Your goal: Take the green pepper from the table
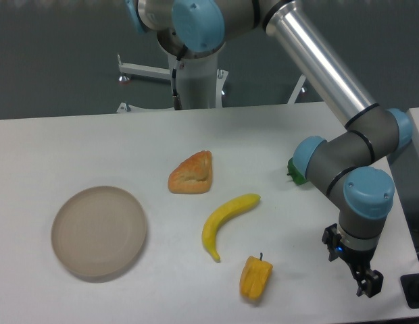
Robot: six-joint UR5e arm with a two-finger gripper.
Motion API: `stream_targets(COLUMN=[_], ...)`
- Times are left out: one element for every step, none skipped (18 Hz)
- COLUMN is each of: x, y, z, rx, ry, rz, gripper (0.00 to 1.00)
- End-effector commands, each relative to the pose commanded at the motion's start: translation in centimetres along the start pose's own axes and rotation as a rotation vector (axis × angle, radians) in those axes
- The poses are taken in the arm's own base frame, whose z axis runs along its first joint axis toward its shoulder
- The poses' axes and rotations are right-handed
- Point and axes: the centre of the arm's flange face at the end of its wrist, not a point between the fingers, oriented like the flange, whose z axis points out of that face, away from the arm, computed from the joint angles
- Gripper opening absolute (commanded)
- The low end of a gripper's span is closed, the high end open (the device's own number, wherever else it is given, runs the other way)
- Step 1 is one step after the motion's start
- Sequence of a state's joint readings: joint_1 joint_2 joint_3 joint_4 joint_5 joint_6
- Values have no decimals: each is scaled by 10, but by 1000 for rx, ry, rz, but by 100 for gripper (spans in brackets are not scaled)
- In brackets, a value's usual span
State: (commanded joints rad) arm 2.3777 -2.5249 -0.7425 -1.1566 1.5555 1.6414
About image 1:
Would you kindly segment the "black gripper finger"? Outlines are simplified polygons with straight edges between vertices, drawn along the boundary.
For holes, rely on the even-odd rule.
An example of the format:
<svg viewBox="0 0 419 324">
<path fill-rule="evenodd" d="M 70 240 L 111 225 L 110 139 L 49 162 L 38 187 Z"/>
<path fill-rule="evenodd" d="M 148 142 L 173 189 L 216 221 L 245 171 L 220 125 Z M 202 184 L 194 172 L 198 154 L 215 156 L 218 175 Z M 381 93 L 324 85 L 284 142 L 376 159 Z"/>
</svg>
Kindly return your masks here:
<svg viewBox="0 0 419 324">
<path fill-rule="evenodd" d="M 366 295 L 369 298 L 379 294 L 383 286 L 383 274 L 377 270 L 366 270 Z"/>
<path fill-rule="evenodd" d="M 365 270 L 364 268 L 351 268 L 351 274 L 353 275 L 353 278 L 358 285 L 356 295 L 367 296 L 368 295 L 367 270 Z"/>
</svg>

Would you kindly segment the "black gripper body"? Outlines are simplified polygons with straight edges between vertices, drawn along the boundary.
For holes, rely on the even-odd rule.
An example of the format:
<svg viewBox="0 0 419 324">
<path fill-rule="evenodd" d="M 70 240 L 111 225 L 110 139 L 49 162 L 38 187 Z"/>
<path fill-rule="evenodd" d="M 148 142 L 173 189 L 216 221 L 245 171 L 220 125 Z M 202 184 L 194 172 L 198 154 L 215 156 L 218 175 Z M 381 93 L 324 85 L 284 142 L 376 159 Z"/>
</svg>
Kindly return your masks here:
<svg viewBox="0 0 419 324">
<path fill-rule="evenodd" d="M 342 259 L 353 277 L 376 277 L 376 274 L 370 268 L 370 261 L 376 250 L 374 240 L 361 240 L 338 230 L 337 224 L 324 229 L 322 243 L 327 246 L 329 252 L 329 261 L 337 258 Z"/>
</svg>

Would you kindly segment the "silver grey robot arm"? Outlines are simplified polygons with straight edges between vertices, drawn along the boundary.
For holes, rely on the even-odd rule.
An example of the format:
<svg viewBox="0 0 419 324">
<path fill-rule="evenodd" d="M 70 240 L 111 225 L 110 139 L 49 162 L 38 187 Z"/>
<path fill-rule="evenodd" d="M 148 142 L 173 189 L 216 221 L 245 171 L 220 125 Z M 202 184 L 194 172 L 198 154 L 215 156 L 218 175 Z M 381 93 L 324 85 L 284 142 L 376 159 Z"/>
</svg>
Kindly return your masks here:
<svg viewBox="0 0 419 324">
<path fill-rule="evenodd" d="M 214 108 L 216 69 L 205 67 L 224 43 L 255 28 L 276 39 L 310 81 L 345 133 L 327 141 L 311 136 L 296 148 L 295 173 L 310 181 L 338 209 L 338 223 L 324 230 L 330 260 L 342 259 L 358 294 L 381 291 L 383 275 L 371 269 L 395 186 L 372 164 L 412 138 L 409 117 L 383 109 L 351 75 L 308 20 L 298 1 L 127 1 L 134 29 L 153 30 L 170 56 L 174 108 Z"/>
</svg>

